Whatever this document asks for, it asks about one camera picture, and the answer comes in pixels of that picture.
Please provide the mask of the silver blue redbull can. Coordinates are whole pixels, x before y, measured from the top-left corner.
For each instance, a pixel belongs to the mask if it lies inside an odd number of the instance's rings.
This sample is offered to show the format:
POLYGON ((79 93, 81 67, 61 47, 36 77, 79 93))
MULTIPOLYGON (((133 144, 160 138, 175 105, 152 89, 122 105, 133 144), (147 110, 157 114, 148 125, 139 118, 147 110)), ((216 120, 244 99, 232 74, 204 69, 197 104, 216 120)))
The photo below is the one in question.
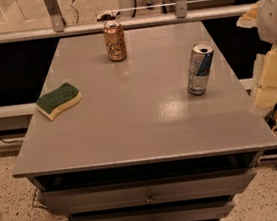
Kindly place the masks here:
POLYGON ((206 92, 210 75, 214 48, 210 43, 200 42, 191 49, 187 91, 193 95, 203 95, 206 92))

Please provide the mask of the green yellow sponge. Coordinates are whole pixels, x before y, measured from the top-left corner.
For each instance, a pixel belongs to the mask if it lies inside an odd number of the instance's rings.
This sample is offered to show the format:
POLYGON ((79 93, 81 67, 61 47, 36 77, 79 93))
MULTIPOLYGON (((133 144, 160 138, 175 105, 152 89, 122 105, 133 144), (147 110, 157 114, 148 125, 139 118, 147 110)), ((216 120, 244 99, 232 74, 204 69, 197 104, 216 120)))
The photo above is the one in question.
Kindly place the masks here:
POLYGON ((62 86, 41 96, 36 106, 44 116, 54 120, 57 115, 77 104, 81 98, 80 90, 65 82, 62 86))

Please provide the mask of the orange soda can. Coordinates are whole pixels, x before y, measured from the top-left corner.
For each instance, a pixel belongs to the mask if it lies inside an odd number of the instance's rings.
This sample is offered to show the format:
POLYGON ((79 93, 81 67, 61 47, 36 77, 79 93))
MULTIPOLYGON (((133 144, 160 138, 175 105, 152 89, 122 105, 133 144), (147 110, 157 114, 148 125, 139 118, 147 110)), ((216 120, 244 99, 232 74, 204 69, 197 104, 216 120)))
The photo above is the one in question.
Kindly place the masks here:
POLYGON ((117 20, 108 20, 103 27, 103 39, 109 59, 119 62, 127 58, 124 29, 117 20))

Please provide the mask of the grey drawer cabinet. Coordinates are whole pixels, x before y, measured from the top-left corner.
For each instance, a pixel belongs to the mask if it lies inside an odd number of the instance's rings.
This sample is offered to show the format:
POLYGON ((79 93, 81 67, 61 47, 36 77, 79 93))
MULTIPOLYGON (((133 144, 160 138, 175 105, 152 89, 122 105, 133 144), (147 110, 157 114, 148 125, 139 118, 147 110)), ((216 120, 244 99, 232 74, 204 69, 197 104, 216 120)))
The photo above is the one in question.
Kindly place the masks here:
POLYGON ((35 113, 14 176, 69 221, 219 221, 277 146, 224 57, 206 93, 187 90, 200 22, 126 32, 127 58, 109 59, 102 35, 62 39, 45 90, 73 84, 82 99, 48 119, 35 113))

